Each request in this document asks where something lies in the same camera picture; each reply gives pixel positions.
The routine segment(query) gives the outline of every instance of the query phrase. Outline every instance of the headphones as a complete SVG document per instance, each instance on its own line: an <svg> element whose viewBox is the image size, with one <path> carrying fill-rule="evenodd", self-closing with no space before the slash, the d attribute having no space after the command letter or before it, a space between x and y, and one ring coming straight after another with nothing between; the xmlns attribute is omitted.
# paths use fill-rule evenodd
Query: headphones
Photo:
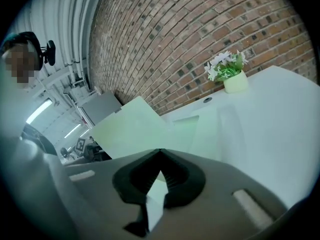
<svg viewBox="0 0 320 240"><path fill-rule="evenodd" d="M2 56L16 44L28 44L28 41L32 43L38 54L39 68L35 69L36 71L40 71L44 63L49 63L50 66L53 66L56 63L56 46L54 41L49 40L46 46L41 47L35 33L31 31L21 32L19 34L9 34L1 45L0 55Z"/></svg>

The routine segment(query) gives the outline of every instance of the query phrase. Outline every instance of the fluorescent light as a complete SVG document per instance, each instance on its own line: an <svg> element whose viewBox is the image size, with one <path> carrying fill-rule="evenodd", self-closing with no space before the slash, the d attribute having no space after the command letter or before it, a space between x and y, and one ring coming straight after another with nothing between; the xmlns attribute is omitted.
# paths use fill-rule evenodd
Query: fluorescent light
<svg viewBox="0 0 320 240"><path fill-rule="evenodd" d="M68 137L70 134L72 134L81 124L79 123L76 127L74 127L64 138Z"/></svg>
<svg viewBox="0 0 320 240"><path fill-rule="evenodd" d="M40 107L36 109L32 113L32 115L29 116L29 118L26 120L28 124L31 124L33 120L36 119L37 116L39 116L47 107L49 107L52 104L52 101L50 99L46 100Z"/></svg>
<svg viewBox="0 0 320 240"><path fill-rule="evenodd" d="M82 135L80 136L80 138L81 138L83 135L85 135L87 131L89 131L89 129L86 130L84 133L82 133Z"/></svg>

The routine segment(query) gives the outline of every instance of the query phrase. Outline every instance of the person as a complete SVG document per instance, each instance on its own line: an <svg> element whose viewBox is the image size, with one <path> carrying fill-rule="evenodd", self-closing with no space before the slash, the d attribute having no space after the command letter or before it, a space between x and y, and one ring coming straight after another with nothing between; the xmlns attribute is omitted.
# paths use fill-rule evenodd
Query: person
<svg viewBox="0 0 320 240"><path fill-rule="evenodd" d="M0 56L5 69L16 78L21 89L27 89L35 81L43 66L40 44L33 32L9 34L1 44ZM58 155L52 143L28 123L23 128L21 137L34 142L47 154Z"/></svg>

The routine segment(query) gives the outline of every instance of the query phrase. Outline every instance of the yellow pot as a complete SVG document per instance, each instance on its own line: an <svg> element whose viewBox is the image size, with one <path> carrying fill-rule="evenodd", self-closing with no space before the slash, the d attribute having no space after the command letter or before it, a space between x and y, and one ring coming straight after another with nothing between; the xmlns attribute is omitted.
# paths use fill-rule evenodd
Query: yellow pot
<svg viewBox="0 0 320 240"><path fill-rule="evenodd" d="M228 94L241 92L246 90L249 86L248 78L241 70L241 72L233 77L228 78L227 80L223 81L225 91Z"/></svg>

